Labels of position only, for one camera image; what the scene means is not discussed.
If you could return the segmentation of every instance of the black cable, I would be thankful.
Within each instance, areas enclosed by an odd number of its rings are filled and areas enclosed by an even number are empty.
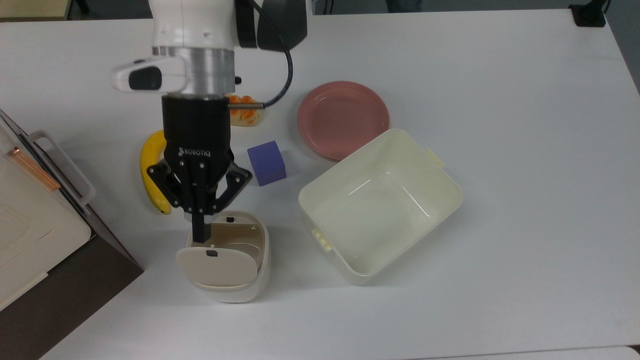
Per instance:
[[[278,40],[282,44],[282,49],[284,50],[284,54],[287,57],[287,82],[282,87],[282,90],[280,91],[280,93],[276,95],[276,97],[264,103],[264,107],[267,108],[275,104],[276,102],[278,102],[278,100],[280,100],[284,96],[284,94],[286,94],[287,90],[291,86],[291,81],[293,80],[293,59],[291,58],[291,53],[289,52],[289,47],[287,46],[287,42],[285,42],[284,37],[282,37],[282,34],[278,31],[278,29],[273,24],[271,19],[267,16],[267,14],[264,12],[264,10],[261,7],[259,7],[254,0],[247,0],[247,1],[253,6],[255,11],[257,11],[260,14],[260,16],[264,18],[264,20],[267,22],[267,25],[269,25],[269,27],[273,30],[273,33],[275,33],[275,35],[278,37]]]

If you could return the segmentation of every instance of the white plastic container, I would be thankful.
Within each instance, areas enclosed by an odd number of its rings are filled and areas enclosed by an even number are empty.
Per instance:
[[[91,238],[91,229],[60,191],[45,187],[18,157],[4,155],[19,147],[21,154],[35,163],[27,148],[5,129],[9,122],[0,110],[0,311]],[[41,137],[46,134],[37,131],[26,138],[34,142]],[[71,165],[68,156],[48,139]],[[85,195],[83,205],[93,195],[95,192]]]
[[[300,191],[307,230],[349,283],[370,280],[460,206],[442,165],[391,129]]]
[[[220,302],[246,302],[267,285],[269,234],[255,216],[222,211],[211,224],[211,238],[187,244],[176,254],[182,273],[197,288]]]

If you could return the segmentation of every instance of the storage box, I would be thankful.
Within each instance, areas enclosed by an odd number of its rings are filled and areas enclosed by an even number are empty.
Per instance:
[[[39,359],[130,284],[142,269],[89,206],[95,193],[50,138],[40,148],[0,110],[0,152],[18,147],[60,185],[0,154],[0,359]],[[49,156],[65,158],[65,165]],[[69,181],[72,176],[82,179]]]
[[[462,203],[442,162],[391,129],[306,185],[305,227],[344,278],[362,285]]]

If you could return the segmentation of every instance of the robotiq logo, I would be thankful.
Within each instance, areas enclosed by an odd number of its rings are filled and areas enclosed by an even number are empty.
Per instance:
[[[185,155],[196,155],[196,156],[208,156],[211,157],[211,151],[209,150],[198,150],[198,149],[183,149],[182,147],[178,147],[178,156]]]

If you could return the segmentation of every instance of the bin lid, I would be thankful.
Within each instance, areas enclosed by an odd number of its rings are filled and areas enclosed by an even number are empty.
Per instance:
[[[258,275],[255,260],[234,249],[186,247],[176,255],[182,273],[192,281],[209,286],[238,286]]]

